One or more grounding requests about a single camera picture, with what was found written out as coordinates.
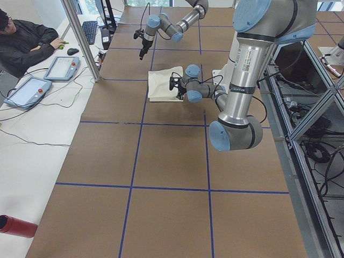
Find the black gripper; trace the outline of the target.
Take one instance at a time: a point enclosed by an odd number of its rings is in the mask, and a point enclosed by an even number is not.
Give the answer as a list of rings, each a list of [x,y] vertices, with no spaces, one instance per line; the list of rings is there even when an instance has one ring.
[[[151,48],[155,35],[149,35],[144,30],[142,30],[142,49],[139,53],[139,59],[143,60],[144,56],[147,54],[148,50]]]
[[[178,81],[176,85],[178,89],[176,98],[183,101],[185,99],[184,95],[187,93],[185,83],[183,83],[182,81]]]

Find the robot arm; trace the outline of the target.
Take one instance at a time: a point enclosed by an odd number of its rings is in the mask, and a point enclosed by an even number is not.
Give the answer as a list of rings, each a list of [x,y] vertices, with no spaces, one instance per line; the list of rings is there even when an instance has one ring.
[[[192,103],[211,98],[220,110],[209,126],[212,146],[222,152],[250,149],[263,136],[260,122],[248,114],[256,83],[265,69],[268,48],[313,36],[317,1],[240,1],[233,16],[239,47],[228,89],[201,82],[199,67],[189,65],[170,88]]]
[[[161,12],[148,16],[145,28],[136,30],[134,39],[140,38],[142,48],[139,53],[139,59],[143,60],[144,56],[152,47],[154,39],[159,32],[163,32],[172,42],[180,42],[185,32],[197,21],[204,19],[208,9],[208,1],[187,1],[191,6],[189,12],[179,21],[172,20],[169,14]]]

